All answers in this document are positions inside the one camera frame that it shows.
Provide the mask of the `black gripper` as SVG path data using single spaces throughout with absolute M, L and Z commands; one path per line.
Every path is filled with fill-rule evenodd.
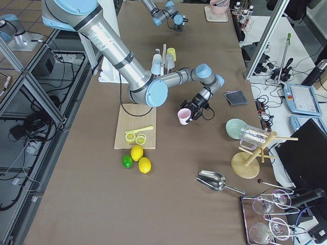
M 203 117 L 205 120 L 211 120 L 213 119 L 213 117 L 211 118 L 206 118 L 203 115 L 203 110 L 213 110 L 209 103 L 208 100 L 206 100 L 202 95 L 200 95 L 199 93 L 195 95 L 195 97 L 191 100 L 184 100 L 182 102 L 182 104 L 180 105 L 180 108 L 187 108 L 190 109 L 191 112 L 189 112 L 187 114 L 187 116 L 185 117 L 185 123 L 188 124 L 192 121 L 195 121 L 197 119 L 199 119 L 200 117 Z
M 174 30 L 175 31 L 182 31 L 183 30 L 183 24 L 174 24 Z

